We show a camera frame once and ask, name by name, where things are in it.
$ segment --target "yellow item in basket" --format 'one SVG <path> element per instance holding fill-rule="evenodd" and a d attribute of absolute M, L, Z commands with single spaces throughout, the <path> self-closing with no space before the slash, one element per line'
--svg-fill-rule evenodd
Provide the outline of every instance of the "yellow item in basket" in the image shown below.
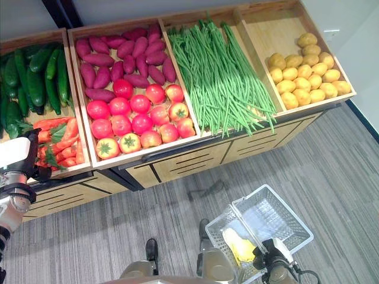
<path fill-rule="evenodd" d="M 223 231 L 223 238 L 235 256 L 238 265 L 241 265 L 241 262 L 252 262 L 254 260 L 253 250 L 255 246 L 251 241 L 241 238 L 232 228 Z"/>

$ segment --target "black trim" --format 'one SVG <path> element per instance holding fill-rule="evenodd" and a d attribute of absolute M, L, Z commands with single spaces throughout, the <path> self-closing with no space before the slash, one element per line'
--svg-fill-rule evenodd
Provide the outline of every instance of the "black trim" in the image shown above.
<path fill-rule="evenodd" d="M 356 105 L 350 99 L 346 101 L 346 104 L 350 107 L 350 109 L 356 115 L 356 117 L 358 117 L 358 119 L 368 130 L 368 132 L 370 132 L 370 134 L 376 140 L 376 142 L 379 143 L 378 131 L 372 126 L 372 124 L 367 120 L 367 118 L 365 118 L 364 114 L 359 110 L 359 108 L 357 108 Z"/>

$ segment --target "white plastic basket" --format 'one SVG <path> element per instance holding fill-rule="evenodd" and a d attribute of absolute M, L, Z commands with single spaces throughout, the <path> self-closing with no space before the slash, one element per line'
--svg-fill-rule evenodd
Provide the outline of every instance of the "white plastic basket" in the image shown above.
<path fill-rule="evenodd" d="M 262 242 L 279 238 L 291 254 L 313 240 L 313 234 L 295 212 L 268 185 L 262 185 L 246 197 L 232 202 L 205 230 L 214 247 L 220 249 L 232 264 L 238 283 L 251 283 L 265 273 L 252 262 L 239 266 L 222 236 L 223 230 L 234 229 L 240 237 L 249 239 L 261 251 Z"/>

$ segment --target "yellow potato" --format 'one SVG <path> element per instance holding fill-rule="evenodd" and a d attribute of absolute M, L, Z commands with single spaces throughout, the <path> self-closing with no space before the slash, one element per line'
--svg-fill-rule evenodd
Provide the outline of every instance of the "yellow potato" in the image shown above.
<path fill-rule="evenodd" d="M 313 74 L 308 78 L 308 81 L 310 83 L 310 89 L 311 90 L 316 90 L 319 88 L 319 86 L 322 83 L 322 79 L 320 75 Z"/>
<path fill-rule="evenodd" d="M 286 92 L 292 92 L 296 88 L 296 85 L 294 82 L 290 80 L 283 80 L 279 84 L 277 84 L 277 89 L 280 94 L 286 93 Z"/>
<path fill-rule="evenodd" d="M 310 75 L 312 75 L 312 68 L 308 64 L 301 65 L 297 69 L 297 77 L 308 79 Z"/>
<path fill-rule="evenodd" d="M 319 89 L 324 91 L 326 99 L 335 98 L 338 94 L 336 87 L 332 83 L 322 83 Z"/>
<path fill-rule="evenodd" d="M 326 71 L 324 76 L 322 76 L 322 82 L 325 83 L 332 83 L 334 81 L 337 81 L 341 76 L 341 72 L 336 69 L 329 69 Z"/>
<path fill-rule="evenodd" d="M 274 53 L 270 58 L 268 59 L 268 66 L 269 67 L 279 67 L 281 70 L 285 68 L 285 60 L 283 55 L 280 53 Z"/>
<path fill-rule="evenodd" d="M 297 77 L 297 69 L 295 67 L 285 68 L 283 70 L 283 79 L 284 80 L 294 80 Z"/>
<path fill-rule="evenodd" d="M 336 87 L 338 95 L 346 95 L 351 92 L 350 84 L 346 81 L 334 81 L 333 86 Z"/>
<path fill-rule="evenodd" d="M 298 107 L 297 98 L 293 93 L 285 92 L 280 96 L 283 100 L 286 109 L 293 109 Z"/>
<path fill-rule="evenodd" d="M 321 48 L 315 44 L 310 44 L 309 46 L 305 46 L 302 52 L 303 52 L 303 55 L 309 55 L 309 54 L 319 55 L 321 52 Z"/>
<path fill-rule="evenodd" d="M 296 96 L 298 105 L 301 107 L 303 105 L 310 104 L 310 93 L 304 89 L 296 89 L 293 91 L 293 94 Z"/>
<path fill-rule="evenodd" d="M 285 58 L 285 66 L 287 68 L 298 67 L 301 62 L 303 62 L 303 57 L 297 54 L 291 54 Z"/>
<path fill-rule="evenodd" d="M 279 67 L 273 66 L 269 69 L 272 80 L 275 84 L 283 80 L 282 70 Z"/>
<path fill-rule="evenodd" d="M 297 40 L 297 45 L 300 47 L 309 46 L 310 44 L 317 44 L 317 37 L 312 33 L 302 34 Z"/>
<path fill-rule="evenodd" d="M 317 64 L 317 62 L 319 62 L 319 57 L 317 55 L 308 54 L 303 57 L 302 65 L 307 64 L 312 67 L 313 65 Z"/>
<path fill-rule="evenodd" d="M 310 91 L 310 103 L 320 102 L 325 99 L 325 93 L 323 90 L 312 90 Z"/>
<path fill-rule="evenodd" d="M 317 75 L 324 75 L 325 72 L 327 71 L 327 66 L 325 63 L 318 63 L 314 66 L 312 66 L 312 72 L 313 74 L 317 74 Z"/>
<path fill-rule="evenodd" d="M 331 56 L 328 52 L 321 52 L 319 55 L 319 61 L 325 63 L 328 69 L 331 69 L 334 66 L 333 56 Z"/>
<path fill-rule="evenodd" d="M 296 85 L 296 89 L 304 89 L 307 92 L 310 92 L 311 86 L 310 86 L 310 82 L 307 79 L 299 77 L 294 80 L 294 83 Z"/>

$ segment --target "wooden panel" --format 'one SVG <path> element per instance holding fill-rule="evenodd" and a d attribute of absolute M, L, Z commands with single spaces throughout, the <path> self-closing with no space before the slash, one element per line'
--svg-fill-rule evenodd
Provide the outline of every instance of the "wooden panel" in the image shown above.
<path fill-rule="evenodd" d="M 162 182 L 188 176 L 220 165 L 230 142 L 192 151 L 171 159 L 154 163 L 156 173 Z"/>

